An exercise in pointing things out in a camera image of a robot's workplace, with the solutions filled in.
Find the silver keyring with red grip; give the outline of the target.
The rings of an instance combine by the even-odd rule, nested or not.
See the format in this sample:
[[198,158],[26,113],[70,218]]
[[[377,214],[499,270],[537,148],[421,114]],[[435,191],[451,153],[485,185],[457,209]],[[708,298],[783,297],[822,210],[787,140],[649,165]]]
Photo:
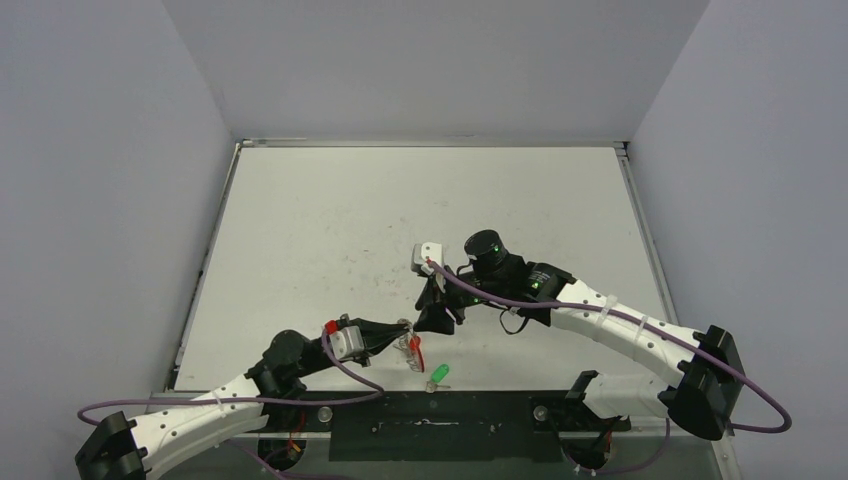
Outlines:
[[413,324],[408,319],[399,319],[398,325],[405,328],[405,332],[392,344],[398,350],[409,368],[416,373],[425,371],[424,356],[421,350],[421,337],[414,331]]

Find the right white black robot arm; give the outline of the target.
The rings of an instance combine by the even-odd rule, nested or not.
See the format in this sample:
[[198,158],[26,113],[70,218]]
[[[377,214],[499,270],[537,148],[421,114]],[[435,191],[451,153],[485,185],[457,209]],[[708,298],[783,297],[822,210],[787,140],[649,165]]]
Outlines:
[[510,253],[493,230],[472,235],[466,254],[467,270],[452,272],[442,245],[413,247],[411,269],[427,280],[415,305],[415,331],[451,335],[475,306],[510,312],[523,324],[582,335],[646,368],[640,375],[581,373],[565,402],[575,427],[650,416],[710,441],[731,429],[744,369],[727,330],[699,331],[627,307],[562,269]]

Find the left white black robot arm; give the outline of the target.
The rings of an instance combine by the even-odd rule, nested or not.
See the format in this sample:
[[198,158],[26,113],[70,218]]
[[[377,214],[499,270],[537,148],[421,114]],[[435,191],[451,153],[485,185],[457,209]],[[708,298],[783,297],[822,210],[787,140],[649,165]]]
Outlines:
[[329,321],[320,336],[309,339],[283,330],[259,361],[245,373],[191,399],[141,400],[159,411],[127,417],[117,411],[95,422],[74,457],[83,479],[159,479],[184,461],[237,435],[270,427],[282,431],[304,418],[309,407],[367,402],[384,390],[373,382],[371,393],[313,401],[303,399],[303,378],[345,363],[367,366],[391,346],[415,349],[420,342],[410,323],[372,322],[342,316]]

